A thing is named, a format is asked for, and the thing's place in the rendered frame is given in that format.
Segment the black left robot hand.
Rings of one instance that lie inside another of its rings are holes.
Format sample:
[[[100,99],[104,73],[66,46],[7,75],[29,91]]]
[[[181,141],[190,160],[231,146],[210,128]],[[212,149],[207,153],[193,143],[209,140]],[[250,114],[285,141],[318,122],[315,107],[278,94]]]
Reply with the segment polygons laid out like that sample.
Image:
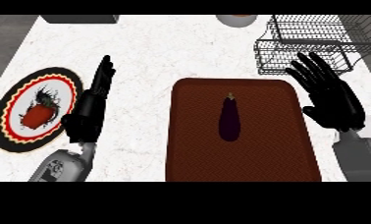
[[[60,118],[70,142],[95,142],[98,139],[115,73],[110,56],[106,55],[95,70],[91,86],[84,90],[72,112]]]

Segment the dark grey appliance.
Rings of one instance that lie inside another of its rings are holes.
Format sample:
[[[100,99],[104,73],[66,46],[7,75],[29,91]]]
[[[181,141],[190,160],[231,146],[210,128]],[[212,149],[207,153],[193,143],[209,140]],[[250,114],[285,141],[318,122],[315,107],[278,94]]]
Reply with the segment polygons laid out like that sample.
[[[42,15],[50,24],[115,24],[117,15]]]

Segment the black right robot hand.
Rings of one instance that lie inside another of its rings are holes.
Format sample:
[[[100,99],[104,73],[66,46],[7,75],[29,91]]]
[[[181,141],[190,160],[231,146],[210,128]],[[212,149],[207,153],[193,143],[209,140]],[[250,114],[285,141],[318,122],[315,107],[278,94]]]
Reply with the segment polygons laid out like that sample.
[[[300,84],[313,103],[303,107],[303,113],[327,129],[341,132],[362,130],[365,110],[346,81],[315,52],[309,55],[299,52],[297,58],[285,73]]]

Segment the round patterned placemat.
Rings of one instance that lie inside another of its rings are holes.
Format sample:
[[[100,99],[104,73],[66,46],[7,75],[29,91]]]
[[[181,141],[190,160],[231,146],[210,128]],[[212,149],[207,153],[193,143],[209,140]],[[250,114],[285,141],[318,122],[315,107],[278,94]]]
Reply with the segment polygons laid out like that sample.
[[[29,152],[56,139],[81,93],[81,79],[64,68],[41,69],[17,81],[0,99],[0,149]]]

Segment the grey round pot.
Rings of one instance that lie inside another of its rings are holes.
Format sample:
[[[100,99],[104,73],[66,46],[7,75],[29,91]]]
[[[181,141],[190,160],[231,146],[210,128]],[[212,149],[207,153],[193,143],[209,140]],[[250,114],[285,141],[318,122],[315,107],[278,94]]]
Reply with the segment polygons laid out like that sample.
[[[256,15],[216,15],[218,20],[231,28],[246,28],[253,24]]]

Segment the brown rectangular tray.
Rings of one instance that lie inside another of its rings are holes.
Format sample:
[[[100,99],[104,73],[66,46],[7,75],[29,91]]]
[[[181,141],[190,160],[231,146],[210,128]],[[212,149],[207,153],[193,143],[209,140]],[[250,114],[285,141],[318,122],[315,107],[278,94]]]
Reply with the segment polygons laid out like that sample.
[[[234,97],[237,140],[219,135]],[[322,179],[299,98],[281,80],[181,79],[170,91],[166,181],[318,182]]]

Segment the dark purple eggplant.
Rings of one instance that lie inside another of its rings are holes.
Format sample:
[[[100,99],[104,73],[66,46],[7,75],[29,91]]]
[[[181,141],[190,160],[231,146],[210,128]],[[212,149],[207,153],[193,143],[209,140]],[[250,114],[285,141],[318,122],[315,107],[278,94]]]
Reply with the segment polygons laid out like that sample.
[[[237,104],[235,98],[232,93],[228,94],[221,118],[219,118],[219,136],[225,141],[235,141],[240,135],[240,119],[238,119],[238,112],[237,112]]]

